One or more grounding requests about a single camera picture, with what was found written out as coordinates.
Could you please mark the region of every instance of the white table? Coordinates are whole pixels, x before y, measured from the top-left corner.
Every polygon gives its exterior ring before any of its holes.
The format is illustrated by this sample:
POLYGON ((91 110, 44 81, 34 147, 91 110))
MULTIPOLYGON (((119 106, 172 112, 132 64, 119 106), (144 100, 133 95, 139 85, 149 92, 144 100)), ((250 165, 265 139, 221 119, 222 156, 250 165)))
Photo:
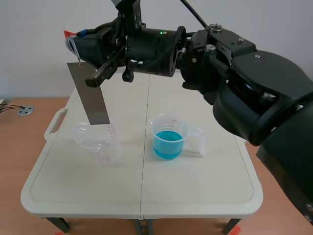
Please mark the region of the white table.
POLYGON ((122 146, 122 158, 110 165, 99 165, 72 140, 76 123, 87 121, 74 91, 45 133, 46 145, 21 193, 24 208, 64 232, 62 217, 145 219, 149 228, 158 218, 236 219, 228 233, 253 215, 263 192, 244 141, 220 127, 212 107, 200 93, 183 89, 182 81, 180 74, 135 74, 129 84, 116 74, 102 84, 122 146), (167 112, 204 129, 204 158, 182 154, 164 161, 153 154, 147 120, 167 112), (60 129, 51 133, 65 113, 60 129))

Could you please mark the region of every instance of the cup handle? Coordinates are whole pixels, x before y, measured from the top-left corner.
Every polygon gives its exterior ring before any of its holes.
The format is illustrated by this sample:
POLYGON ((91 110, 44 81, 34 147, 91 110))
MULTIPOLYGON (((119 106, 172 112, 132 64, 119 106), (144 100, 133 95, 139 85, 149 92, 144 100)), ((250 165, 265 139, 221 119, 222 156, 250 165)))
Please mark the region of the cup handle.
POLYGON ((197 126, 189 126, 188 128, 188 137, 196 137, 200 141, 200 157, 205 156, 205 133, 204 131, 197 126))

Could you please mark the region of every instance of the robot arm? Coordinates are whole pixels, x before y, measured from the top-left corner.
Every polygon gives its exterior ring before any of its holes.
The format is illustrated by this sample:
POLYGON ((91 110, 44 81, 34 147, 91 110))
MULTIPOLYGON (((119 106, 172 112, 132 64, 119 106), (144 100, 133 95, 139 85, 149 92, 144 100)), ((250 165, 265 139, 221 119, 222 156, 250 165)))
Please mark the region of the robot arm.
POLYGON ((113 22, 78 32, 70 43, 98 69, 86 85, 100 86, 122 66, 126 82, 134 71, 171 77, 180 69, 182 86, 203 94, 225 130, 261 145, 259 159, 313 224, 313 82, 304 72, 220 25, 206 25, 186 0, 205 29, 149 29, 140 0, 112 2, 119 11, 113 22))

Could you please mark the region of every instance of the white wall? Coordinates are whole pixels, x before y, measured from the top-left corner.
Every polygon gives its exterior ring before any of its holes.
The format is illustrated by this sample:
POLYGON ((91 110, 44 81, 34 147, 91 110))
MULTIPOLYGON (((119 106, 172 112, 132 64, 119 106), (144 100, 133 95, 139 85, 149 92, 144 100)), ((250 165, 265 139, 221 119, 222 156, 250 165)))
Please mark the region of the white wall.
MULTIPOLYGON (((179 0, 141 2, 150 28, 201 29, 179 0)), ((258 49, 287 57, 313 77, 313 0, 189 2, 208 24, 219 23, 258 49)), ((0 97, 69 96, 74 85, 66 62, 77 58, 65 48, 63 30, 94 28, 116 16, 110 0, 2 0, 0 97)))

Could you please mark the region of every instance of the measuring cup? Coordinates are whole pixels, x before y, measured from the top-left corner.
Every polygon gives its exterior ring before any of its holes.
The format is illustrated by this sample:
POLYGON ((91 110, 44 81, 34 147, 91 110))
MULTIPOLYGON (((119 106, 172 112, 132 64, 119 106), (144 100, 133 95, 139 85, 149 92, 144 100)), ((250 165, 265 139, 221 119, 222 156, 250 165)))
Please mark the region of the measuring cup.
POLYGON ((89 125, 80 122, 73 130, 73 138, 101 164, 110 164, 120 157, 120 146, 114 124, 89 125))
POLYGON ((153 137, 154 152, 165 159, 177 157, 188 137, 200 141, 200 156, 205 155, 205 134, 202 129, 188 126, 187 120, 175 114, 160 114, 149 121, 153 137))

